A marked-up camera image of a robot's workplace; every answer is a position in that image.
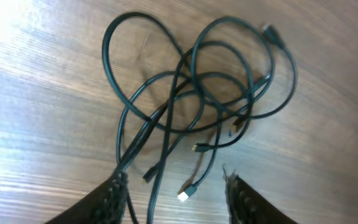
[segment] cord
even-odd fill
[[[155,23],[161,31],[167,35],[170,42],[173,44],[174,48],[180,55],[181,59],[177,64],[177,67],[175,71],[167,71],[162,72],[154,77],[147,80],[135,93],[134,95],[128,99],[125,94],[122,92],[120,86],[118,85],[116,79],[114,78],[114,74],[110,65],[110,58],[109,58],[109,44],[111,37],[116,29],[116,27],[124,20],[130,19],[133,17],[141,17],[144,19],[148,19],[149,21]],[[240,27],[243,27],[245,29],[248,29],[252,31],[258,40],[260,40],[261,44],[265,47],[267,51],[267,55],[270,62],[270,69],[269,72],[262,77],[261,79],[257,80],[255,83],[252,78],[252,71],[250,69],[249,64],[245,60],[245,58],[242,56],[242,54],[232,45],[229,43],[220,41],[220,40],[210,40],[210,41],[204,41],[204,38],[208,34],[208,32],[215,27],[216,25],[223,23],[223,22],[230,22],[235,23],[239,25]],[[274,45],[278,47],[280,50],[282,50],[285,55],[288,57],[291,68],[293,70],[293,84],[291,87],[291,91],[289,95],[287,96],[286,100],[276,109],[265,113],[265,114],[259,114],[259,115],[253,115],[252,109],[254,103],[259,100],[268,90],[269,86],[272,83],[274,71],[275,71],[275,60],[273,56],[273,51],[271,48],[271,45]],[[201,73],[198,74],[196,72],[196,63],[197,63],[197,53],[199,50],[210,47],[210,46],[221,46],[228,50],[230,50],[241,62],[242,66],[244,67],[245,74],[248,79],[249,86],[248,88],[245,87],[238,79],[225,74],[221,72],[207,72],[207,73]],[[190,63],[188,63],[187,59],[188,57],[191,57]],[[180,48],[178,42],[175,40],[172,33],[156,18],[154,18],[151,15],[142,13],[142,12],[128,12],[125,14],[122,14],[115,18],[115,20],[110,23],[108,28],[106,29],[106,32],[103,37],[103,45],[102,45],[102,58],[103,58],[103,66],[104,71],[106,72],[106,76],[115,91],[116,95],[120,98],[120,100],[125,104],[125,108],[122,112],[119,126],[118,126],[118,132],[117,132],[117,144],[116,144],[116,159],[117,159],[117,167],[115,168],[112,175],[117,175],[118,173],[122,172],[123,170],[126,170],[134,158],[138,155],[146,141],[148,140],[149,136],[151,135],[151,132],[154,130],[154,128],[159,128],[161,130],[164,130],[164,139],[163,139],[163,146],[162,151],[160,155],[160,160],[154,165],[150,170],[145,174],[144,179],[146,182],[150,182],[151,179],[155,176],[154,184],[149,200],[149,207],[147,209],[147,223],[151,224],[153,222],[153,215],[154,215],[154,209],[155,204],[157,201],[157,195],[160,189],[163,172],[165,168],[165,163],[167,160],[167,157],[169,154],[177,147],[178,143],[183,139],[183,137],[186,134],[191,133],[197,133],[200,131],[205,131],[207,129],[211,128],[217,128],[216,131],[216,138],[215,143],[213,146],[210,146],[206,143],[198,143],[195,145],[195,151],[196,152],[206,152],[208,150],[213,150],[213,154],[211,156],[210,162],[204,172],[204,174],[194,183],[191,184],[183,193],[178,196],[180,199],[188,198],[196,191],[196,188],[202,183],[202,181],[205,180],[207,175],[209,174],[215,157],[217,153],[217,149],[220,149],[222,147],[227,147],[230,145],[235,144],[238,142],[238,140],[243,137],[243,135],[246,133],[250,121],[252,119],[260,119],[260,118],[266,118],[268,116],[271,116],[280,110],[282,110],[288,102],[291,100],[296,84],[297,84],[297,77],[298,77],[298,71],[296,69],[296,63],[294,58],[292,57],[290,51],[287,49],[284,41],[278,34],[278,32],[274,29],[273,26],[266,26],[264,31],[260,33],[255,27],[248,24],[246,21],[243,21],[236,17],[222,17],[220,19],[217,19],[210,23],[199,35],[197,38],[194,47],[189,49],[187,52],[183,53],[182,49]],[[181,72],[182,67],[186,67],[190,71],[190,77],[185,75]],[[140,109],[138,109],[136,106],[134,106],[134,102],[137,99],[137,97],[153,82],[156,82],[157,80],[161,78],[165,78],[168,76],[173,76],[172,86],[170,90],[170,96],[168,100],[162,104],[151,116],[147,116],[143,112],[141,112]],[[237,85],[242,94],[240,97],[221,103],[215,97],[208,91],[207,88],[203,85],[203,80],[205,78],[223,78],[225,80],[232,81],[235,85]],[[178,79],[183,78],[184,80],[177,86]],[[192,85],[193,89],[190,91],[186,91],[183,93],[179,93],[185,86]],[[172,120],[173,120],[173,107],[174,103],[177,100],[180,100],[182,98],[185,98],[190,95],[197,95],[198,99],[200,101],[200,108],[194,118],[194,120],[190,123],[187,129],[173,129],[172,128]],[[246,99],[247,104],[242,106],[237,111],[233,111],[229,109],[230,106],[235,105],[239,101]],[[215,122],[212,122],[210,124],[207,124],[206,126],[202,126],[200,128],[194,128],[197,122],[200,120],[203,114],[204,107],[212,106],[215,108],[218,112],[218,118]],[[128,146],[127,150],[125,151],[124,155],[121,156],[121,141],[122,137],[124,135],[124,126],[125,126],[125,120],[127,117],[128,111],[131,110],[133,113],[135,113],[138,117],[142,118],[145,123],[139,130],[139,132],[136,134],[134,140],[131,142],[131,144]],[[162,117],[162,115],[167,111],[167,123],[166,125],[160,124],[159,120]],[[222,123],[233,118],[237,117],[236,121],[233,123],[233,126],[235,127],[233,131],[236,133],[238,130],[241,129],[239,134],[230,142],[219,144],[219,140],[221,137],[222,132]],[[177,133],[180,134],[179,137],[175,140],[175,142],[170,146],[169,145],[169,138],[171,133]],[[136,219],[135,211],[132,206],[130,195],[127,196],[127,204],[129,207],[129,212],[132,218],[133,223],[139,223]]]

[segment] wire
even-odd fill
[[[133,17],[141,17],[141,18],[148,19],[149,21],[155,23],[161,29],[161,31],[165,35],[167,35],[170,42],[173,44],[174,48],[180,55],[181,59],[179,60],[175,71],[167,71],[167,72],[162,72],[162,73],[155,75],[154,77],[147,80],[134,93],[134,95],[130,99],[128,99],[125,96],[125,94],[122,92],[120,86],[118,85],[116,79],[114,78],[114,74],[113,74],[113,71],[112,71],[112,68],[110,65],[109,44],[110,44],[111,37],[112,37],[116,27],[122,21],[124,21],[126,19],[133,18]],[[256,81],[255,83],[254,83],[253,77],[252,77],[252,70],[250,69],[249,64],[247,63],[246,59],[242,56],[240,51],[238,51],[235,47],[233,47],[229,43],[226,43],[226,42],[223,42],[220,40],[204,41],[204,38],[206,37],[208,32],[213,27],[215,27],[216,25],[223,23],[223,22],[235,23],[235,24],[241,26],[242,28],[252,31],[256,35],[258,40],[260,40],[261,44],[265,47],[265,49],[267,51],[268,58],[269,58],[269,62],[270,62],[269,72],[263,78]],[[271,85],[272,80],[273,80],[274,71],[275,71],[275,60],[274,60],[271,44],[282,49],[284,51],[285,55],[288,57],[288,59],[291,63],[291,68],[293,70],[293,84],[291,87],[291,91],[290,91],[289,95],[287,96],[286,100],[279,107],[277,107],[276,109],[274,109],[268,113],[265,113],[265,114],[253,115],[252,109],[253,109],[254,103],[257,100],[259,100],[266,93],[266,91],[268,90],[268,88]],[[224,47],[224,48],[230,50],[240,60],[242,66],[244,67],[245,75],[247,76],[247,79],[248,79],[248,83],[249,83],[248,88],[245,87],[238,79],[236,79],[228,74],[225,74],[225,73],[207,72],[207,73],[197,74],[196,63],[197,63],[198,51],[205,47],[210,47],[210,46]],[[188,57],[191,57],[190,63],[187,62]],[[280,110],[282,110],[288,104],[288,102],[291,100],[291,98],[295,92],[297,79],[298,79],[297,78],[298,71],[296,69],[295,60],[292,57],[292,54],[290,53],[290,51],[285,47],[285,43],[282,41],[281,37],[275,31],[275,29],[267,29],[263,33],[260,33],[255,27],[248,24],[246,21],[243,21],[236,17],[222,17],[222,18],[217,19],[217,20],[213,21],[212,23],[210,23],[201,32],[201,34],[199,35],[199,37],[197,38],[197,40],[195,42],[194,47],[189,49],[187,52],[183,53],[182,49],[180,48],[178,42],[175,40],[172,33],[158,19],[154,18],[151,15],[142,13],[142,12],[128,12],[128,13],[122,14],[122,15],[118,16],[117,18],[115,18],[115,20],[113,20],[112,23],[110,23],[110,25],[106,29],[106,32],[103,37],[102,58],[103,58],[103,66],[104,66],[104,71],[106,72],[106,76],[107,76],[113,90],[115,91],[116,95],[125,104],[125,108],[122,112],[119,126],[118,126],[118,132],[117,132],[117,144],[116,144],[117,167],[115,168],[115,170],[112,174],[117,175],[118,173],[122,172],[123,170],[126,170],[130,166],[132,161],[135,159],[135,157],[138,155],[140,150],[143,148],[144,144],[147,142],[147,140],[148,140],[149,136],[151,135],[152,131],[154,130],[154,128],[159,128],[159,129],[165,131],[160,160],[156,163],[156,165],[154,165],[152,167],[151,171],[153,171],[153,172],[150,172],[151,175],[155,175],[155,180],[154,180],[152,192],[150,195],[149,207],[147,210],[147,223],[148,224],[151,224],[153,222],[155,204],[157,201],[157,196],[158,196],[158,192],[160,189],[167,157],[177,147],[178,143],[184,138],[184,136],[186,134],[197,133],[197,132],[205,131],[205,130],[211,129],[211,128],[217,128],[214,145],[213,146],[207,145],[208,146],[207,150],[209,150],[209,149],[213,150],[210,162],[209,162],[204,174],[193,184],[193,186],[194,186],[193,188],[196,189],[196,187],[199,186],[202,183],[202,181],[204,181],[205,178],[207,177],[207,175],[209,174],[209,172],[213,166],[215,157],[216,157],[217,149],[222,148],[222,147],[227,147],[227,146],[233,145],[234,143],[238,142],[238,140],[240,140],[241,137],[243,137],[243,135],[246,133],[246,131],[250,125],[250,121],[252,119],[265,118],[265,117],[271,116],[271,115],[279,112]],[[190,71],[190,77],[181,72],[182,67],[186,67]],[[147,116],[146,114],[141,112],[140,109],[138,109],[136,106],[134,106],[135,100],[139,97],[139,95],[148,86],[150,86],[153,82],[156,82],[157,80],[159,80],[161,78],[168,77],[168,76],[173,76],[173,81],[172,81],[171,90],[170,90],[170,96],[169,96],[168,100],[164,104],[162,104],[159,108],[157,108],[157,110],[155,110],[151,116]],[[184,80],[177,86],[179,78],[183,78]],[[241,94],[241,96],[239,96],[236,99],[221,103],[217,99],[215,99],[215,97],[203,85],[202,81],[205,78],[223,78],[225,80],[232,81],[235,85],[237,85],[240,88],[242,94]],[[193,87],[193,90],[179,93],[187,85],[191,85]],[[255,92],[259,88],[261,88],[262,90],[255,96]],[[172,128],[172,120],[173,120],[174,103],[177,100],[186,98],[187,96],[190,96],[190,95],[198,96],[198,99],[200,101],[200,108],[199,108],[194,120],[189,124],[187,129],[183,129],[183,130],[173,129]],[[229,109],[230,106],[235,105],[236,103],[238,103],[239,101],[241,101],[243,99],[247,100],[246,105],[242,106],[241,108],[239,108],[236,111]],[[217,110],[217,112],[218,112],[217,120],[215,122],[207,124],[206,126],[202,126],[200,128],[194,128],[196,126],[197,122],[201,119],[201,117],[203,115],[204,107],[206,105],[212,106],[213,108],[215,108]],[[131,110],[133,113],[135,113],[138,117],[142,118],[145,121],[145,123],[143,124],[143,126],[141,127],[139,132],[136,134],[134,140],[131,142],[131,144],[126,149],[124,155],[121,156],[121,142],[122,142],[122,137],[124,135],[125,120],[127,118],[127,114],[129,112],[129,110]],[[159,123],[159,120],[166,111],[168,113],[167,114],[167,123],[166,123],[166,125],[163,125],[163,124]],[[224,144],[219,144],[219,140],[220,140],[221,133],[222,133],[222,123],[233,118],[233,117],[237,117],[237,119],[239,119],[241,121],[238,123],[244,123],[240,133],[238,134],[237,137],[235,137],[230,142],[227,142]],[[170,146],[169,139],[170,139],[171,133],[177,133],[180,135],[179,135],[179,137],[177,137],[175,142]],[[129,212],[130,212],[133,223],[139,223],[136,219],[135,211],[134,211],[129,194],[127,196],[127,204],[129,207]]]

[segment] tangled cable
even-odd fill
[[[177,65],[175,71],[162,72],[162,73],[155,75],[154,77],[147,80],[134,93],[134,95],[130,99],[128,99],[125,96],[125,94],[123,94],[116,79],[114,78],[112,68],[110,66],[109,44],[110,44],[112,34],[114,33],[116,27],[122,21],[129,19],[129,18],[133,18],[133,17],[142,17],[142,18],[148,19],[151,22],[155,23],[168,36],[168,38],[170,39],[170,42],[173,44],[176,51],[179,53],[181,59],[178,62],[178,65]],[[250,69],[249,64],[247,63],[245,58],[242,56],[242,54],[235,47],[233,47],[232,45],[230,45],[224,41],[220,41],[220,40],[203,41],[204,38],[206,37],[206,35],[208,34],[208,32],[213,27],[215,27],[216,25],[223,23],[223,22],[235,23],[245,29],[252,31],[257,36],[257,38],[261,41],[263,46],[265,47],[268,57],[269,57],[269,60],[270,60],[270,70],[269,70],[268,74],[266,74],[264,77],[257,80],[255,83],[252,78],[252,71]],[[272,52],[270,44],[276,45],[279,49],[283,50],[285,55],[288,57],[288,59],[291,63],[292,70],[293,70],[293,84],[292,84],[291,91],[290,91],[288,97],[279,107],[277,107],[276,109],[274,109],[268,113],[265,113],[265,114],[254,115],[254,114],[252,114],[252,108],[253,108],[254,102],[257,101],[258,99],[260,99],[260,97],[262,97],[266,93],[270,84],[272,83],[273,76],[274,76],[275,61],[274,61],[273,52]],[[205,47],[210,47],[210,46],[221,46],[221,47],[227,48],[232,53],[234,53],[234,55],[236,55],[236,57],[241,61],[241,64],[243,65],[244,70],[245,70],[245,74],[247,75],[247,79],[248,79],[248,83],[249,83],[248,88],[246,88],[236,78],[234,78],[228,74],[225,74],[225,73],[206,72],[206,73],[197,74],[197,72],[196,72],[197,60],[196,59],[197,59],[198,51]],[[189,56],[191,56],[190,63],[187,62],[187,58]],[[120,172],[126,170],[129,167],[129,165],[132,163],[132,161],[134,160],[136,155],[138,155],[140,150],[143,148],[144,144],[148,140],[148,138],[151,135],[151,132],[153,131],[154,128],[157,127],[159,129],[165,131],[160,160],[159,160],[159,162],[156,163],[156,165],[154,165],[152,168],[150,168],[150,170],[144,175],[144,179],[147,182],[150,182],[151,179],[155,176],[154,185],[152,188],[150,201],[149,201],[149,208],[147,210],[147,223],[148,224],[151,224],[153,222],[155,203],[157,201],[158,191],[160,189],[162,176],[163,176],[163,172],[164,172],[164,168],[165,168],[165,162],[167,160],[167,157],[175,149],[177,144],[183,139],[185,134],[197,133],[200,131],[204,131],[207,129],[217,127],[214,145],[209,145],[206,143],[200,143],[200,144],[195,145],[194,150],[196,152],[206,152],[208,150],[213,150],[213,155],[211,157],[211,160],[210,160],[204,174],[201,176],[201,178],[199,180],[194,182],[194,184],[191,184],[182,194],[180,194],[178,196],[178,198],[180,200],[186,200],[189,196],[191,196],[191,194],[193,194],[196,191],[197,186],[199,186],[200,183],[202,183],[202,181],[206,178],[208,172],[212,168],[214,159],[216,157],[217,149],[222,148],[222,147],[227,147],[227,146],[230,146],[230,145],[238,142],[238,140],[240,140],[240,138],[247,131],[247,128],[249,127],[250,121],[252,119],[260,119],[260,118],[266,118],[268,116],[271,116],[271,115],[279,112],[281,109],[283,109],[288,104],[288,102],[291,100],[291,98],[295,92],[296,83],[297,83],[297,79],[298,79],[298,71],[296,68],[295,61],[294,61],[290,51],[286,48],[284,41],[281,39],[280,35],[274,29],[274,27],[267,26],[267,27],[265,27],[263,33],[260,33],[255,27],[248,24],[246,21],[243,21],[242,19],[239,19],[236,17],[229,17],[229,16],[222,17],[220,19],[216,19],[215,21],[210,23],[198,36],[198,38],[194,44],[194,47],[191,48],[190,50],[188,50],[187,52],[183,53],[182,49],[178,45],[178,42],[175,40],[172,33],[159,20],[157,20],[153,16],[144,14],[142,12],[128,12],[128,13],[122,14],[122,15],[118,16],[117,18],[115,18],[115,20],[113,20],[112,23],[110,23],[109,27],[106,29],[106,32],[103,37],[102,58],[103,58],[104,71],[106,72],[108,80],[109,80],[112,88],[116,92],[117,96],[125,104],[125,108],[121,115],[121,119],[120,119],[119,127],[118,127],[118,133],[117,133],[117,146],[116,146],[117,167],[115,168],[112,175],[118,175]],[[183,66],[185,66],[190,71],[190,74],[191,74],[190,77],[181,72],[181,69]],[[151,116],[147,116],[146,114],[141,112],[140,109],[138,109],[136,106],[134,106],[133,103],[135,102],[137,97],[149,85],[151,85],[153,82],[155,82],[161,78],[168,77],[171,75],[173,75],[173,81],[172,81],[169,99],[167,100],[166,103],[162,104],[157,110],[155,110],[155,112]],[[177,86],[179,77],[184,78],[184,81],[180,85]],[[224,103],[219,102],[208,91],[208,89],[205,88],[205,86],[202,83],[202,80],[205,78],[216,78],[216,77],[223,78],[223,79],[230,80],[230,81],[234,82],[241,89],[241,92],[242,92],[241,96],[234,100],[228,101],[228,102],[224,102]],[[192,85],[193,90],[179,93],[187,85]],[[261,91],[255,96],[255,92],[260,88],[261,88]],[[200,100],[200,108],[199,108],[194,120],[191,122],[191,124],[188,126],[187,129],[184,129],[184,130],[173,129],[172,128],[172,119],[173,119],[174,102],[176,100],[182,99],[182,98],[190,96],[190,95],[198,96],[198,98]],[[239,102],[240,100],[243,100],[243,99],[247,100],[247,104],[245,106],[241,107],[237,111],[233,111],[233,110],[229,109],[230,106],[236,104],[237,102]],[[215,108],[216,111],[218,112],[218,118],[215,122],[213,122],[211,124],[208,124],[208,125],[200,127],[200,128],[194,128],[194,126],[200,120],[200,118],[203,114],[203,109],[204,109],[205,105],[209,105],[209,106],[212,106],[213,108]],[[139,130],[137,135],[135,136],[134,140],[128,146],[124,155],[121,156],[122,135],[124,132],[125,120],[126,120],[127,113],[129,110],[131,110],[133,113],[135,113],[138,117],[142,118],[145,121],[145,123],[143,124],[143,126],[141,127],[141,129]],[[166,110],[168,110],[167,122],[166,122],[166,125],[162,125],[158,121],[160,120],[160,118],[162,117],[164,112],[166,112]],[[233,123],[233,131],[238,132],[240,128],[242,128],[242,129],[239,132],[238,136],[235,137],[232,141],[224,143],[224,144],[220,144],[219,138],[220,138],[221,130],[222,130],[222,122],[227,121],[228,119],[233,118],[233,117],[237,117],[236,121]],[[177,140],[171,146],[169,146],[170,133],[180,134],[179,137],[177,138]],[[132,202],[131,202],[131,198],[130,198],[129,194],[127,196],[127,204],[128,204],[128,208],[129,208],[129,212],[130,212],[132,221],[134,223],[139,223],[136,219],[135,211],[132,206]]]

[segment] wood grain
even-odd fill
[[[184,49],[220,16],[256,26],[272,21],[300,70],[288,107],[253,122],[241,143],[219,151],[210,175],[185,203],[176,194],[198,160],[191,146],[209,133],[180,144],[167,163],[155,223],[227,223],[223,164],[299,223],[358,223],[358,1],[340,0],[0,0],[0,223],[46,222],[111,173],[123,104],[103,72],[101,40],[117,15],[137,10],[157,16]],[[263,48],[249,32],[218,26],[209,38],[235,45],[252,69],[267,71]],[[173,70],[179,59],[167,38],[139,19],[118,27],[111,58],[127,95],[152,75]],[[288,93],[291,74],[279,53],[277,63],[274,84],[256,113],[274,108]],[[199,68],[237,78],[243,71],[220,48],[203,50]],[[153,112],[166,100],[169,83],[153,84],[136,105]],[[232,83],[206,84],[221,100],[238,94]],[[178,103],[176,127],[190,122],[197,102]],[[201,123],[214,119],[208,110]],[[126,144],[141,123],[129,115]],[[142,223],[151,186],[140,184],[141,175],[157,161],[161,136],[153,133],[129,169]],[[124,223],[130,222],[127,216]]]

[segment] wooden table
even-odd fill
[[[101,41],[116,16],[137,10],[157,16],[184,49],[221,16],[255,26],[273,22],[300,71],[291,103],[254,121],[241,143],[221,149],[210,175],[185,203],[176,196],[198,160],[191,146],[209,132],[182,141],[167,162],[155,223],[228,223],[223,164],[299,223],[358,223],[358,1],[342,0],[0,0],[0,223],[45,222],[114,169],[123,104],[103,72]],[[209,39],[238,47],[256,72],[269,69],[248,31],[222,25]],[[255,113],[273,109],[289,91],[288,62],[276,56],[274,84]],[[140,19],[118,27],[111,57],[128,96],[152,75],[173,70],[179,59],[167,38]],[[198,68],[243,75],[234,56],[219,47],[203,50]],[[167,99],[170,82],[152,85],[136,105],[153,112]],[[238,94],[229,82],[206,85],[221,100]],[[177,105],[174,126],[185,127],[198,100]],[[215,119],[213,110],[206,111],[201,123]],[[129,115],[127,145],[141,124]],[[155,131],[129,169],[142,223],[151,185],[141,184],[141,176],[157,162],[162,134]],[[130,222],[126,214],[124,223]]]

